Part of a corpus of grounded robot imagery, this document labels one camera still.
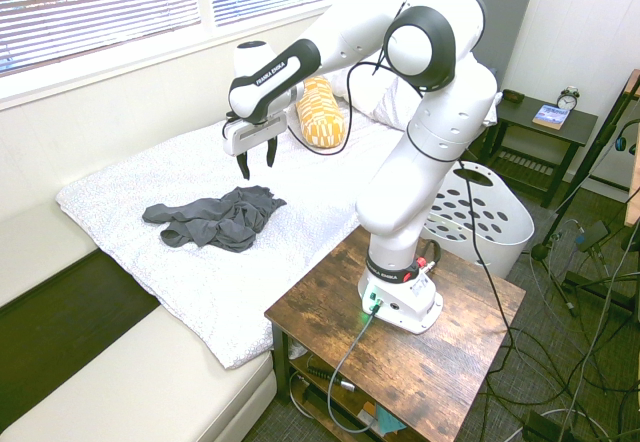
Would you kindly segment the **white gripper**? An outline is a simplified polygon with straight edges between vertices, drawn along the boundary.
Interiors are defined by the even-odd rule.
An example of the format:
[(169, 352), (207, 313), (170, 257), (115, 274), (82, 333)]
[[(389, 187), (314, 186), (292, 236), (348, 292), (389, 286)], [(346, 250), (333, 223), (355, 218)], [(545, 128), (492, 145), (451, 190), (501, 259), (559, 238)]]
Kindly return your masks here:
[(286, 115), (270, 117), (260, 124), (243, 119), (226, 122), (223, 129), (223, 150), (230, 156), (236, 156), (237, 164), (245, 180), (250, 179), (248, 150), (267, 142), (266, 163), (272, 167), (277, 153), (277, 136), (287, 129)]

